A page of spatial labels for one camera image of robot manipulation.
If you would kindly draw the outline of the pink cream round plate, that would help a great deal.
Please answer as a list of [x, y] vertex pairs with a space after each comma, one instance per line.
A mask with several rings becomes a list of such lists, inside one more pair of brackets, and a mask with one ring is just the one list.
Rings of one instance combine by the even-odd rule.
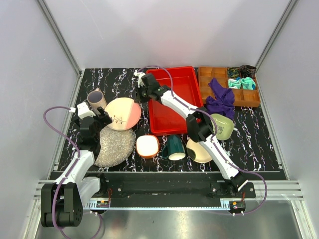
[[116, 98], [105, 108], [112, 123], [108, 125], [113, 130], [123, 131], [134, 127], [141, 117], [141, 107], [131, 98]]

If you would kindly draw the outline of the speckled grey large plate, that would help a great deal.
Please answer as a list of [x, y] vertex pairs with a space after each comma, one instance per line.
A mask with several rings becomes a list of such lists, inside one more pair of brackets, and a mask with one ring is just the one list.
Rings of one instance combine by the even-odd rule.
[[133, 152], [135, 141], [132, 129], [119, 131], [106, 126], [100, 132], [101, 149], [94, 165], [109, 168], [121, 164]]

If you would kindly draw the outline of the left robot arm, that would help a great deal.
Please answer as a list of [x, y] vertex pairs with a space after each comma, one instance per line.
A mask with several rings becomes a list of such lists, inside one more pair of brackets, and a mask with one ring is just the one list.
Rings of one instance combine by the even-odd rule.
[[54, 227], [58, 230], [78, 226], [82, 220], [83, 206], [93, 195], [103, 197], [108, 190], [105, 182], [97, 177], [87, 177], [85, 174], [100, 153], [100, 132], [112, 123], [111, 117], [102, 107], [98, 107], [97, 113], [90, 109], [83, 114], [79, 108], [66, 108], [66, 110], [78, 116], [81, 135], [78, 144], [44, 118], [47, 126], [67, 140], [76, 150], [65, 171], [54, 182], [46, 183], [41, 188], [41, 224], [43, 227]]

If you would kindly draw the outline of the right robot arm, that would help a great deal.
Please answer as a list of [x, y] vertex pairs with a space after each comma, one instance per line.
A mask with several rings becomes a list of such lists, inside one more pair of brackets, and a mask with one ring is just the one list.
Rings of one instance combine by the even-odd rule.
[[190, 139], [199, 143], [219, 168], [222, 177], [228, 183], [226, 191], [231, 197], [238, 197], [244, 192], [248, 180], [223, 150], [217, 139], [217, 124], [204, 107], [198, 108], [179, 97], [173, 87], [161, 86], [152, 73], [135, 72], [138, 78], [135, 101], [145, 103], [150, 100], [159, 102], [177, 114], [186, 122]]

